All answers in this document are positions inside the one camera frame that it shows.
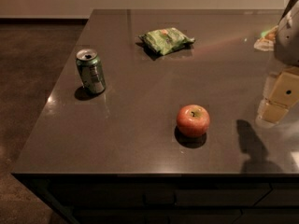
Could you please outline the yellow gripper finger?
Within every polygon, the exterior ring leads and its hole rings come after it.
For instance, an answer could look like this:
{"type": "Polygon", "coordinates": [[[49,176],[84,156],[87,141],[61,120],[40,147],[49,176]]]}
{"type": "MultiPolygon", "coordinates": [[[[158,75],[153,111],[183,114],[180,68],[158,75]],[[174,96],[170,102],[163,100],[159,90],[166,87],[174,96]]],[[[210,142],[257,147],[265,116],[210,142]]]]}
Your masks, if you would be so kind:
{"type": "Polygon", "coordinates": [[[257,120],[261,124],[278,124],[299,102],[299,68],[288,67],[278,73],[278,79],[268,99],[262,99],[257,120]]]}
{"type": "Polygon", "coordinates": [[[278,73],[269,73],[263,87],[263,98],[268,99],[278,79],[278,73]]]}

